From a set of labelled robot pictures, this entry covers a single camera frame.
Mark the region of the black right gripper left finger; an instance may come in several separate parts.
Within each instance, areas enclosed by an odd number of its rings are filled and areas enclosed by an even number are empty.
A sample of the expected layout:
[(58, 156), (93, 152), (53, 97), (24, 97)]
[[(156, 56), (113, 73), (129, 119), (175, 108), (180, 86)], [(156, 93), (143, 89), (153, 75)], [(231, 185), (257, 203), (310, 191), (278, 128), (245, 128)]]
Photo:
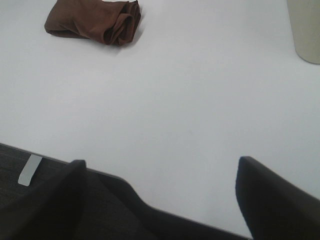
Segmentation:
[(71, 240), (81, 219), (87, 188), (84, 160), (0, 209), (2, 240)]

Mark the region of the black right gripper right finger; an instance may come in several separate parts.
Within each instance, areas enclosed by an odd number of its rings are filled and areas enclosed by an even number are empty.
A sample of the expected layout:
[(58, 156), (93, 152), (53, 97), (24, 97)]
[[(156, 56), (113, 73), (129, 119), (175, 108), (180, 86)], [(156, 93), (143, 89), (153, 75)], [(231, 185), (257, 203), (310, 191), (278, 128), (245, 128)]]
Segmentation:
[(235, 194), (253, 239), (320, 238), (320, 201), (250, 156), (239, 159)]

